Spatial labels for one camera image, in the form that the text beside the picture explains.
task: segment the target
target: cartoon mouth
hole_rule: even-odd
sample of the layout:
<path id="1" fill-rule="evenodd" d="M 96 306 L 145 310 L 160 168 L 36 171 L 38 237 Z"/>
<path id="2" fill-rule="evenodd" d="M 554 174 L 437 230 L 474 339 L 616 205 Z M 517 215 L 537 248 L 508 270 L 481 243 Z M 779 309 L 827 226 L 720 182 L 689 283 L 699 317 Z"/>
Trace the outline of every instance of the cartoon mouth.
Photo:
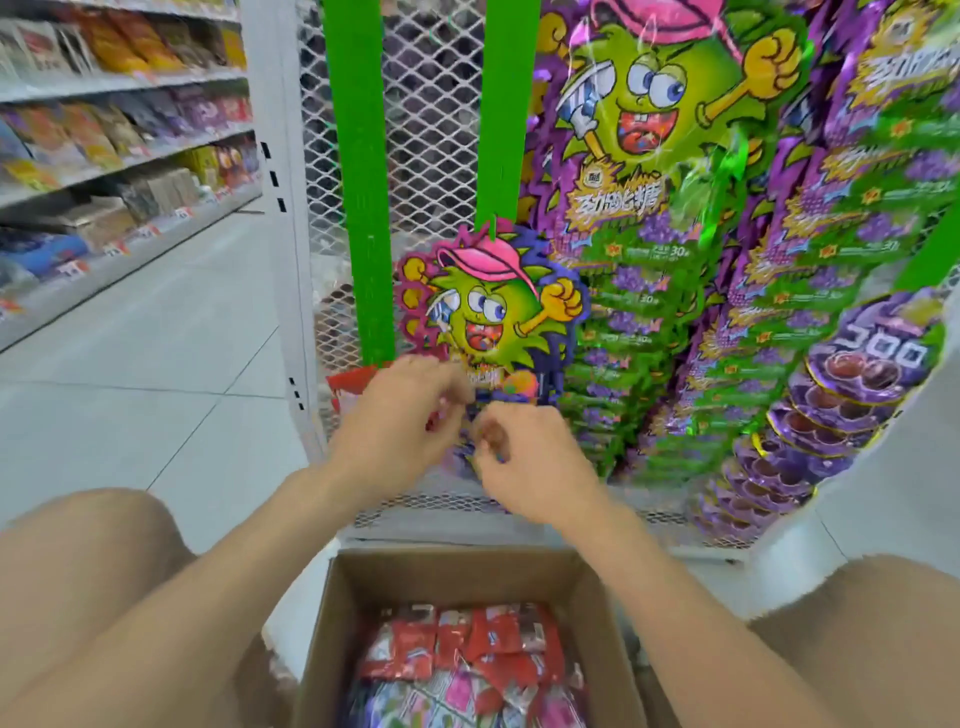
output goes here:
<path id="1" fill-rule="evenodd" d="M 503 336 L 502 324 L 474 324 L 467 322 L 467 346 L 475 352 L 489 352 Z"/>
<path id="2" fill-rule="evenodd" d="M 616 128 L 620 149 L 631 155 L 642 155 L 657 149 L 673 131 L 678 114 L 675 109 L 661 113 L 621 111 L 620 123 Z"/>

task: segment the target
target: green cartoon character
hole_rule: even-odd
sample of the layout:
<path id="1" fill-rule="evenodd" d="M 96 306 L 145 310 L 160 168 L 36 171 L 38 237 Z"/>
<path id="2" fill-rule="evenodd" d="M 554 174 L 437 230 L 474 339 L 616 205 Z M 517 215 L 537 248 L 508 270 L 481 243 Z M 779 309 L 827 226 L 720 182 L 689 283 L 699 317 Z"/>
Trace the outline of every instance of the green cartoon character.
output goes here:
<path id="1" fill-rule="evenodd" d="M 480 383 L 496 385 L 517 367 L 537 369 L 532 350 L 563 355 L 573 324 L 586 316 L 578 277 L 546 257 L 535 233 L 515 230 L 495 238 L 462 232 L 464 239 L 400 265 L 407 337 L 428 352 L 444 347 Z"/>
<path id="2" fill-rule="evenodd" d="M 777 28 L 741 53 L 727 21 L 755 36 L 764 19 L 722 2 L 593 0 L 622 23 L 583 29 L 571 51 L 580 71 L 564 86 L 558 116 L 573 129 L 568 158 L 590 152 L 632 172 L 639 164 L 671 174 L 708 145 L 725 145 L 735 119 L 766 116 L 766 105 L 800 79 L 796 32 Z"/>

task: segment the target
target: hand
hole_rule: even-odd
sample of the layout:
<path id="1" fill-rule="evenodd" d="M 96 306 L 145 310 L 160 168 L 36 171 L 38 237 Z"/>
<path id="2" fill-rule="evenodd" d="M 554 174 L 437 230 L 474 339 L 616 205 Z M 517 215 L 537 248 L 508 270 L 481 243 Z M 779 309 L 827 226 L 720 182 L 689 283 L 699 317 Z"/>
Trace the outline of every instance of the hand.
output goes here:
<path id="1" fill-rule="evenodd" d="M 580 291 L 573 287 L 570 279 L 557 279 L 543 286 L 540 305 L 554 321 L 573 321 L 584 310 Z"/>
<path id="2" fill-rule="evenodd" d="M 484 490 L 528 521 L 567 535 L 608 498 L 555 407 L 495 401 L 473 422 L 472 434 Z"/>
<path id="3" fill-rule="evenodd" d="M 755 99 L 770 101 L 780 96 L 800 78 L 801 49 L 797 34 L 779 28 L 750 48 L 743 59 L 744 84 Z"/>
<path id="4" fill-rule="evenodd" d="M 402 356 L 376 373 L 329 445 L 327 468 L 357 509 L 409 490 L 463 426 L 473 385 L 460 364 Z M 431 413 L 441 419 L 427 432 Z"/>

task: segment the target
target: white shelf frame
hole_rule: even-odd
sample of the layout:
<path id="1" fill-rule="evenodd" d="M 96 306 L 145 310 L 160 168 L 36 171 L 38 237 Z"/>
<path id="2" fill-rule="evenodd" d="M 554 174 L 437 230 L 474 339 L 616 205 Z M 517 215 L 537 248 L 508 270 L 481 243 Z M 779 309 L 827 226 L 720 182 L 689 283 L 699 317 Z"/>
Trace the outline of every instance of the white shelf frame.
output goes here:
<path id="1" fill-rule="evenodd" d="M 28 79 L 13 86 L 0 86 L 0 104 L 18 104 L 41 99 L 61 99 L 70 96 L 90 96 L 113 91 L 138 91 L 187 84 L 212 84 L 218 81 L 246 79 L 243 68 L 223 68 L 214 71 L 159 74 L 151 78 L 128 76 L 123 73 L 99 73 L 94 76 L 63 76 L 47 74 Z"/>
<path id="2" fill-rule="evenodd" d="M 153 237 L 129 236 L 127 255 L 90 255 L 83 258 L 88 270 L 74 279 L 57 277 L 46 280 L 26 294 L 15 298 L 22 308 L 19 313 L 0 310 L 0 351 L 15 344 L 37 329 L 95 294 L 163 255 L 187 238 L 221 220 L 236 209 L 260 196 L 260 183 L 251 182 L 230 194 L 191 208 L 186 219 L 175 217 L 155 221 L 160 234 Z"/>
<path id="3" fill-rule="evenodd" d="M 85 8 L 110 8 L 118 11 L 155 12 L 178 17 L 199 17 L 206 20 L 221 20 L 240 23 L 240 9 L 224 5 L 216 8 L 209 3 L 174 2 L 173 0 L 49 0 L 64 5 L 80 5 Z"/>
<path id="4" fill-rule="evenodd" d="M 177 144 L 165 144 L 150 147 L 149 149 L 151 153 L 148 156 L 126 157 L 123 160 L 123 166 L 117 167 L 116 169 L 90 167 L 79 172 L 75 172 L 74 174 L 64 175 L 60 177 L 60 187 L 57 189 L 40 191 L 26 186 L 11 184 L 6 188 L 0 188 L 0 208 L 9 207 L 11 205 L 19 205 L 27 200 L 43 197 L 44 195 L 49 195 L 52 192 L 57 192 L 59 190 L 66 189 L 67 187 L 72 187 L 74 184 L 96 180 L 98 177 L 112 175 L 115 172 L 122 172 L 125 169 L 133 169 L 134 167 L 138 167 L 141 164 L 146 164 L 147 162 L 172 157 L 173 155 L 179 154 L 180 152 L 185 152 L 188 149 L 203 147 L 204 145 L 210 144 L 214 141 L 229 139 L 232 136 L 237 136 L 241 133 L 252 132 L 253 130 L 253 123 L 230 124 L 227 129 L 224 129 L 221 132 L 202 134 L 201 136 L 193 136 L 189 139 L 180 139 L 179 143 Z"/>

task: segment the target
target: candy package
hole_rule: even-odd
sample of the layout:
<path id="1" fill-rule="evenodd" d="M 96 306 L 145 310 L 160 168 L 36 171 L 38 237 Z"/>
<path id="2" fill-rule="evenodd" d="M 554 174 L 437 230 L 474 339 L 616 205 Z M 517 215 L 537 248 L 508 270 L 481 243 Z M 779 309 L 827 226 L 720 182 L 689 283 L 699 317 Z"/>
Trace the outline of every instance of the candy package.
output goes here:
<path id="1" fill-rule="evenodd" d="M 133 50 L 159 73 L 177 73 L 183 63 L 164 45 L 146 15 L 140 12 L 107 11 L 109 21 L 127 39 Z"/>
<path id="2" fill-rule="evenodd" d="M 433 674 L 437 613 L 430 605 L 391 610 L 376 632 L 360 675 L 390 680 L 427 680 Z"/>
<path id="3" fill-rule="evenodd" d="M 149 74 L 150 65 L 135 54 L 127 40 L 99 11 L 71 8 L 66 17 L 80 26 L 97 61 L 113 73 Z"/>
<path id="4" fill-rule="evenodd" d="M 56 111 L 58 120 L 91 164 L 107 170 L 123 166 L 123 160 L 110 144 L 92 107 L 87 104 L 62 104 Z"/>
<path id="5" fill-rule="evenodd" d="M 58 123 L 53 110 L 43 106 L 0 110 L 0 116 L 16 132 L 38 164 L 63 172 L 86 167 L 83 153 Z"/>
<path id="6" fill-rule="evenodd" d="M 146 157 L 149 154 L 140 134 L 115 104 L 97 99 L 89 108 L 100 122 L 117 154 L 121 157 Z"/>

